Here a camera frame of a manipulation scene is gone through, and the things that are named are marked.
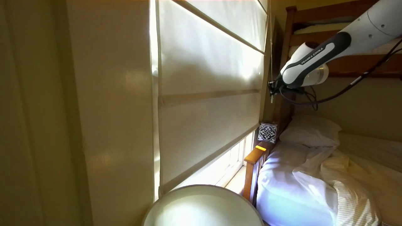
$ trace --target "window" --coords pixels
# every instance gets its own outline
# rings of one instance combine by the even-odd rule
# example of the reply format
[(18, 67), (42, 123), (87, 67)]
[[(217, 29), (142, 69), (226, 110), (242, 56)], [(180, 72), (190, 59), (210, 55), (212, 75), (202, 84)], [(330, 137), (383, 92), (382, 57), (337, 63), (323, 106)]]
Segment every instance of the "window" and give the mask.
[(254, 132), (248, 134), (234, 147), (184, 180), (176, 188), (195, 184), (225, 187), (245, 165), (244, 158), (252, 150), (253, 139)]

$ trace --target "mattress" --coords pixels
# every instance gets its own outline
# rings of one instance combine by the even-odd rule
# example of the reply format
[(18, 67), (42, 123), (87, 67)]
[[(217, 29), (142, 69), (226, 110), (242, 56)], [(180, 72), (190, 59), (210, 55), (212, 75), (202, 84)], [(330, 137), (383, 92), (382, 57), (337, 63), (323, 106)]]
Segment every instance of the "mattress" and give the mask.
[[(346, 133), (340, 133), (340, 143), (338, 150), (351, 160), (348, 175), (374, 196), (383, 222), (402, 226), (402, 173), (397, 171), (402, 167), (402, 143)], [(303, 145), (280, 141), (264, 163), (258, 177), (256, 207), (271, 226), (333, 225), (331, 209), (303, 189), (292, 174), (313, 154)], [(328, 186), (325, 193), (336, 212), (336, 191)]]
[[(308, 33), (314, 33), (314, 32), (321, 32), (321, 31), (334, 31), (334, 30), (342, 30), (344, 29), (349, 23), (331, 23), (331, 24), (324, 24), (324, 25), (312, 25), (300, 30), (297, 30), (294, 32), (295, 35), (300, 35), (300, 34), (308, 34)], [(394, 39), (387, 44), (384, 44), (378, 48), (375, 48), (371, 51), (359, 53), (356, 55), (380, 55), (380, 54), (386, 54), (388, 53), (394, 45), (399, 41), (400, 39)], [(296, 51), (296, 49), (299, 46), (291, 46), (289, 49), (289, 57), (293, 55), (293, 53)]]

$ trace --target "upper bunk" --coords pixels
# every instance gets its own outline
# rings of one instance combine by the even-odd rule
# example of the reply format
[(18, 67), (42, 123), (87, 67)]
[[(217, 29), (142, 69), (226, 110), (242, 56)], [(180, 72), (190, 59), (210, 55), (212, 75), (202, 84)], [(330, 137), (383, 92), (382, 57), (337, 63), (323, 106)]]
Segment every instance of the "upper bunk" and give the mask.
[[(297, 10), (286, 8), (287, 19), (282, 46), (281, 66), (299, 45), (307, 41), (322, 43), (357, 19), (378, 0), (355, 0), (329, 6)], [(358, 77), (376, 64), (400, 40), (400, 37), (372, 51), (344, 56), (327, 63), (330, 77)], [(370, 77), (400, 78), (402, 52), (392, 56)]]

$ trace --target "wall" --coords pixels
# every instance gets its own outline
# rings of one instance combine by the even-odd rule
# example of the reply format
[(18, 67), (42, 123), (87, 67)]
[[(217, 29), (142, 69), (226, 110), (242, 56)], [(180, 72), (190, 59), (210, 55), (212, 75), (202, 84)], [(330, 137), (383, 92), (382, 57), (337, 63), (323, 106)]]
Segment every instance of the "wall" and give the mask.
[(81, 225), (50, 1), (0, 1), (0, 225)]
[(154, 198), (148, 1), (67, 1), (93, 223), (140, 225)]
[[(274, 14), (282, 29), (285, 28), (287, 6), (298, 10), (347, 2), (348, 0), (273, 0)], [(353, 78), (330, 78), (316, 86), (318, 99), (328, 97), (344, 88)], [(344, 131), (388, 140), (402, 141), (398, 120), (402, 107), (397, 104), (402, 94), (402, 82), (397, 79), (368, 78), (344, 95), (319, 105), (317, 112), (311, 107), (297, 106), (295, 114), (314, 114), (338, 123)], [(266, 118), (272, 115), (273, 104), (265, 105)]]

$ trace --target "black cable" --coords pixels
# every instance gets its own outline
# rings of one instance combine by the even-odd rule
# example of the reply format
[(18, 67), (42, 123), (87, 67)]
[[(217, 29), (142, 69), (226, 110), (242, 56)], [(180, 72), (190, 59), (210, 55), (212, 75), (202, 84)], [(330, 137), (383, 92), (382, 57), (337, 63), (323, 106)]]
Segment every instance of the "black cable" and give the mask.
[(332, 95), (330, 97), (327, 97), (325, 99), (319, 100), (319, 101), (310, 101), (308, 103), (298, 103), (295, 102), (289, 98), (287, 98), (285, 95), (283, 95), (282, 93), (282, 87), (281, 86), (279, 88), (279, 92), (281, 93), (281, 95), (284, 97), (284, 99), (286, 99), (287, 101), (289, 101), (290, 103), (292, 103), (293, 105), (313, 105), (313, 104), (320, 104), (323, 102), (327, 102), (330, 101), (334, 98), (337, 98), (338, 96), (344, 94), (345, 92), (347, 92), (348, 90), (350, 90), (352, 87), (354, 87), (356, 84), (358, 84), (359, 82), (361, 82), (364, 78), (366, 78), (368, 75), (370, 75), (376, 68), (378, 68), (380, 65), (382, 65), (384, 62), (386, 62), (392, 55), (396, 54), (397, 52), (401, 51), (402, 48), (397, 49), (396, 51), (394, 51), (396, 49), (396, 47), (399, 46), (399, 44), (402, 42), (402, 39), (398, 41), (398, 43), (396, 43), (396, 45), (394, 45), (394, 47), (381, 59), (379, 60), (375, 65), (373, 65), (369, 70), (367, 70), (366, 72), (364, 72), (361, 76), (359, 76), (358, 78), (356, 78), (353, 82), (351, 82), (348, 86), (346, 86), (343, 90), (341, 90), (340, 92), (338, 92), (335, 95)]

